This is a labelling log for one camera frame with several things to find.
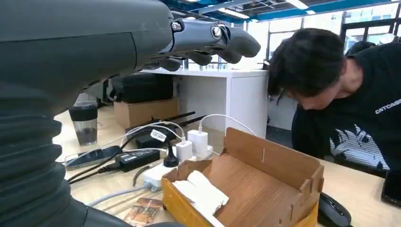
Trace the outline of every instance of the ceiling light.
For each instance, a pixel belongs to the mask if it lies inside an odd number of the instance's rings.
[[[219,10],[220,12],[227,13],[227,14],[230,14],[230,15],[233,15],[233,16],[235,16],[235,17],[242,18],[242,19],[248,19],[248,18],[249,18],[249,16],[247,16],[247,15],[245,15],[245,14],[238,13],[238,12],[235,12],[235,11],[232,11],[232,10],[229,10],[229,9],[226,9],[226,8],[220,8],[220,9],[218,9],[218,10]]]
[[[295,7],[298,9],[307,9],[309,8],[307,5],[305,5],[303,2],[300,0],[286,0],[288,3],[293,4]]]
[[[175,11],[175,10],[171,10],[171,13],[177,14],[177,15],[180,15],[180,16],[185,16],[186,15],[185,13],[178,12],[178,11]]]

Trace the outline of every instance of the smartphone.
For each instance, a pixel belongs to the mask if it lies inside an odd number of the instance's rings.
[[[91,166],[95,164],[99,164],[106,159],[110,158],[113,156],[117,150],[114,147],[106,148],[106,149],[97,149],[94,150],[86,155],[86,152],[82,152],[79,154],[75,155],[70,155],[65,158],[65,167],[67,170],[74,170],[74,169],[79,169],[83,168],[86,166]]]
[[[401,173],[388,171],[383,184],[382,200],[401,207]]]

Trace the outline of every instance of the cardboard box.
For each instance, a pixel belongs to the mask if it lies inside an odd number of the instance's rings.
[[[124,129],[144,124],[154,119],[178,115],[178,100],[168,99],[146,103],[115,102],[114,112],[117,123]]]
[[[223,154],[186,161],[162,179],[163,204],[187,227],[206,219],[173,186],[193,170],[203,172],[230,200],[214,215],[226,227],[315,227],[323,165],[308,155],[232,128]]]

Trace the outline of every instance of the robotic hand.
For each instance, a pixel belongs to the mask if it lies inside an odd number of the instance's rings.
[[[187,19],[175,20],[171,27],[173,40],[145,69],[162,67],[176,71],[181,60],[187,58],[199,65],[208,65],[214,54],[236,64],[242,56],[256,56],[261,48],[252,36],[238,28]]]
[[[2,227],[129,227],[71,197],[53,117],[101,79],[260,49],[241,30],[173,21],[158,0],[2,0],[0,21]]]

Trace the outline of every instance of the white desk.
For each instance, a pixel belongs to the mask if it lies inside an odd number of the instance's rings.
[[[265,138],[267,122],[267,72],[263,70],[144,70],[145,73],[174,75],[180,113],[196,116],[225,114]],[[247,129],[230,119],[205,120],[204,127],[226,131]]]

